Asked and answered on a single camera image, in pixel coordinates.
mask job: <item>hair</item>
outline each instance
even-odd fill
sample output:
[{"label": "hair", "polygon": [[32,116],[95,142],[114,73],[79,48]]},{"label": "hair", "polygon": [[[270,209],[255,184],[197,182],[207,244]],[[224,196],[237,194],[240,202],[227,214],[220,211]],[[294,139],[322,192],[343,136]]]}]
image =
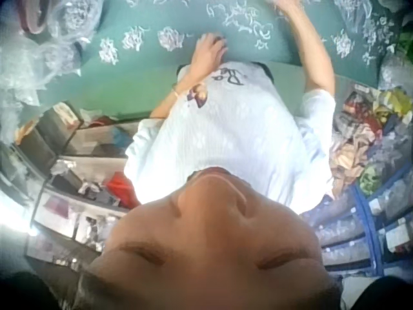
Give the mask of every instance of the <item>hair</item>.
[{"label": "hair", "polygon": [[[309,299],[298,300],[288,309],[339,310],[341,289],[339,285],[331,285]],[[90,271],[83,270],[77,286],[74,310],[113,310],[113,309],[151,309],[136,296],[130,296],[115,285],[108,283]]]}]

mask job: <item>person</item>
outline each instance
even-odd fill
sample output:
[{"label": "person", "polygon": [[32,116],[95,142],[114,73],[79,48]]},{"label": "person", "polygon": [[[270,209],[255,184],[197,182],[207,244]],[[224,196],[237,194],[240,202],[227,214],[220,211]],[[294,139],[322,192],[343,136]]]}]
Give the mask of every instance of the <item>person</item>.
[{"label": "person", "polygon": [[299,0],[274,5],[304,66],[301,110],[290,114],[261,65],[221,64],[225,40],[203,35],[127,150],[125,174],[143,205],[84,273],[79,305],[339,309],[318,239],[297,215],[331,177],[334,72]]}]

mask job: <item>shelf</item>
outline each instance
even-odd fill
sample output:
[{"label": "shelf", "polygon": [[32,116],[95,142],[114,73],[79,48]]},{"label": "shelf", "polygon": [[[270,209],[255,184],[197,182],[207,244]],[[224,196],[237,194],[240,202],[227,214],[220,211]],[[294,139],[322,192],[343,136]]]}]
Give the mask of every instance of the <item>shelf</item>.
[{"label": "shelf", "polygon": [[93,128],[79,129],[76,131],[73,139],[70,142],[70,148],[65,152],[67,155],[90,155],[104,156],[104,150],[96,150],[100,145],[114,144],[114,129],[120,129],[126,132],[129,137],[133,137],[137,132],[138,121],[130,123],[119,123],[114,125],[106,125]]},{"label": "shelf", "polygon": [[101,205],[45,187],[35,210],[34,220],[63,236],[73,238],[79,218],[84,212],[122,217],[128,210]]},{"label": "shelf", "polygon": [[369,260],[370,251],[366,238],[360,238],[347,243],[327,247],[321,252],[324,266],[347,265]]},{"label": "shelf", "polygon": [[123,172],[126,158],[107,158],[91,156],[60,156],[62,160],[74,161],[76,166],[71,170],[80,179],[104,184],[115,172]]},{"label": "shelf", "polygon": [[382,229],[413,207],[413,169],[407,163],[367,199],[375,230]]},{"label": "shelf", "polygon": [[316,230],[322,248],[349,242],[362,237],[364,234],[363,222],[359,218],[356,208],[333,222],[320,225]]},{"label": "shelf", "polygon": [[73,195],[66,194],[62,191],[53,189],[49,187],[48,185],[45,187],[45,192],[48,192],[50,194],[53,194],[57,197],[60,197],[62,199],[65,199],[71,203],[75,203],[77,206],[83,207],[86,210],[90,212],[96,212],[96,213],[101,213],[101,212],[106,212],[107,214],[113,214],[118,217],[124,216],[127,212],[130,210],[120,208],[120,207],[114,207],[111,205],[104,205],[102,203],[98,203],[95,201],[88,200],[86,198],[82,197],[77,197]]},{"label": "shelf", "polygon": [[413,212],[378,231],[381,259],[384,264],[413,262]]},{"label": "shelf", "polygon": [[310,226],[319,227],[337,221],[343,215],[348,214],[355,206],[356,201],[351,190],[347,188],[336,200],[325,196],[317,207],[304,212],[301,217]]}]

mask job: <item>white floral pattern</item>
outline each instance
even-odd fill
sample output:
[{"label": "white floral pattern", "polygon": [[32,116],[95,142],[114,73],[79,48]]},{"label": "white floral pattern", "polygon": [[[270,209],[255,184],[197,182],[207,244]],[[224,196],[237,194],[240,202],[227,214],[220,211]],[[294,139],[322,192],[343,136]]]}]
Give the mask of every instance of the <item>white floral pattern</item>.
[{"label": "white floral pattern", "polygon": [[125,32],[125,36],[122,40],[123,48],[125,50],[135,50],[139,52],[141,45],[143,44],[143,35],[148,32],[149,29],[144,29],[140,26],[130,27],[128,32]]},{"label": "white floral pattern", "polygon": [[170,27],[165,27],[164,29],[158,31],[157,37],[159,44],[168,52],[171,52],[176,48],[182,48],[185,35],[179,34],[177,30]]},{"label": "white floral pattern", "polygon": [[108,37],[102,39],[99,56],[104,63],[111,63],[113,65],[116,65],[119,62],[117,58],[117,48],[115,48],[114,40],[111,40]]},{"label": "white floral pattern", "polygon": [[354,48],[354,42],[350,40],[344,29],[341,29],[340,35],[331,36],[334,44],[336,44],[337,55],[341,58],[347,57]]}]

